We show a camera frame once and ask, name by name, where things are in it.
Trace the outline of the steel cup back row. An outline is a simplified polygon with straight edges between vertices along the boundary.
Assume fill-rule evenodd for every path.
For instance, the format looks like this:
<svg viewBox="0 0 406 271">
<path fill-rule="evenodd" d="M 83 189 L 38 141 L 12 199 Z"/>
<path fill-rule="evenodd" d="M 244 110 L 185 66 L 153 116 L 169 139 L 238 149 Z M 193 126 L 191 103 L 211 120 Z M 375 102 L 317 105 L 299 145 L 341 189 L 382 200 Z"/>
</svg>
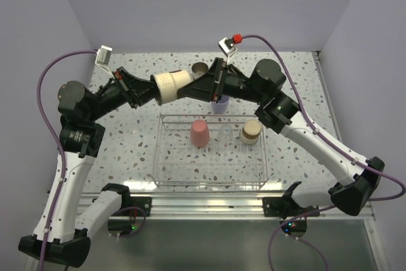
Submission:
<svg viewBox="0 0 406 271">
<path fill-rule="evenodd" d="M 206 63 L 204 62 L 197 62 L 194 63 L 191 67 L 191 73 L 193 79 L 197 79 L 201 76 L 203 76 L 207 71 L 209 70 L 209 67 Z"/>
</svg>

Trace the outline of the red plastic cup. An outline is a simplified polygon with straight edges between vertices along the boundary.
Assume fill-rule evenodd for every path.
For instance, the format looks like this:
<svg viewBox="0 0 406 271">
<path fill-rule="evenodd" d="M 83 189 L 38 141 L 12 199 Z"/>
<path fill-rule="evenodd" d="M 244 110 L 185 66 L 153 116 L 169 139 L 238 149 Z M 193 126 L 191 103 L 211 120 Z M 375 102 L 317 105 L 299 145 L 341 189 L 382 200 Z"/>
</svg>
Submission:
<svg viewBox="0 0 406 271">
<path fill-rule="evenodd" d="M 192 123 L 190 129 L 190 141 L 198 148 L 205 147 L 210 140 L 209 127 L 207 123 L 198 119 Z"/>
</svg>

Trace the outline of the cream steel cup brown band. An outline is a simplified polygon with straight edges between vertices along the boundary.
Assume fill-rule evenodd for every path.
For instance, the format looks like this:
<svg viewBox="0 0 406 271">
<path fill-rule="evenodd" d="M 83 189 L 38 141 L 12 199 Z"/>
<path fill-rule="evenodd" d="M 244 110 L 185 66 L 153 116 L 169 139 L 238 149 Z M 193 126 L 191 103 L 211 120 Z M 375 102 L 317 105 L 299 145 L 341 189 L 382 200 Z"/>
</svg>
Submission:
<svg viewBox="0 0 406 271">
<path fill-rule="evenodd" d="M 259 140 L 261 130 L 262 127 L 257 120 L 248 120 L 240 131 L 240 139 L 247 145 L 253 145 Z"/>
</svg>

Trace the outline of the clear glass cup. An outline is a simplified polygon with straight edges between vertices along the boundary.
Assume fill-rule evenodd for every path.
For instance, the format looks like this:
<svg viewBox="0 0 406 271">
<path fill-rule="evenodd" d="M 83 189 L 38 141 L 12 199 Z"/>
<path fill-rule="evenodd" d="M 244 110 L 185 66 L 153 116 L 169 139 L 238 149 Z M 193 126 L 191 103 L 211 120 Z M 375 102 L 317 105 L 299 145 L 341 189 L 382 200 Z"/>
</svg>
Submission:
<svg viewBox="0 0 406 271">
<path fill-rule="evenodd" d="M 233 143 L 233 126 L 231 124 L 224 124 L 218 133 L 219 143 L 223 147 L 230 147 Z"/>
</svg>

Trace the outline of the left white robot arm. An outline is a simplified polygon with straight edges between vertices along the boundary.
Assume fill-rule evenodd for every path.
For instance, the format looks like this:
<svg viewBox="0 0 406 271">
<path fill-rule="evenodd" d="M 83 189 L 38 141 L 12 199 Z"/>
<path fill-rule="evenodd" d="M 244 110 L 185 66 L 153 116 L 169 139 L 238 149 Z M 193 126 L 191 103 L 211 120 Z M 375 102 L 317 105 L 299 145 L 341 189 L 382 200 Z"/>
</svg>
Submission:
<svg viewBox="0 0 406 271">
<path fill-rule="evenodd" d="M 58 91 L 61 132 L 56 138 L 59 155 L 55 179 L 43 215 L 32 235 L 20 239 L 21 252 L 44 262 L 79 268 L 86 260 L 92 236 L 113 214 L 132 210 L 129 188 L 108 183 L 81 215 L 77 214 L 82 190 L 102 144 L 101 117 L 125 103 L 137 108 L 157 98 L 153 79 L 140 79 L 120 67 L 95 93 L 78 81 Z"/>
</svg>

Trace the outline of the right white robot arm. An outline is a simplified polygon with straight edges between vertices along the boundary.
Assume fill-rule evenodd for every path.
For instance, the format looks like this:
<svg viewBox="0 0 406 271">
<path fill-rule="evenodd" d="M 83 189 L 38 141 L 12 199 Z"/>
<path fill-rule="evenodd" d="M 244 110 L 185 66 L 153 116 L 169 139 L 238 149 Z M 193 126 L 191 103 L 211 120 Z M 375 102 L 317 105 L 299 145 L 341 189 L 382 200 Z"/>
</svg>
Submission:
<svg viewBox="0 0 406 271">
<path fill-rule="evenodd" d="M 299 104 L 282 91 L 286 76 L 271 59 L 260 60 L 249 77 L 216 58 L 203 76 L 177 90 L 180 98 L 216 102 L 223 95 L 258 104 L 260 123 L 295 142 L 325 166 L 337 182 L 331 186 L 307 188 L 301 182 L 283 195 L 282 207 L 288 215 L 298 215 L 310 206 L 335 206 L 357 216 L 379 185 L 384 163 L 350 150 L 311 119 L 305 119 Z"/>
</svg>

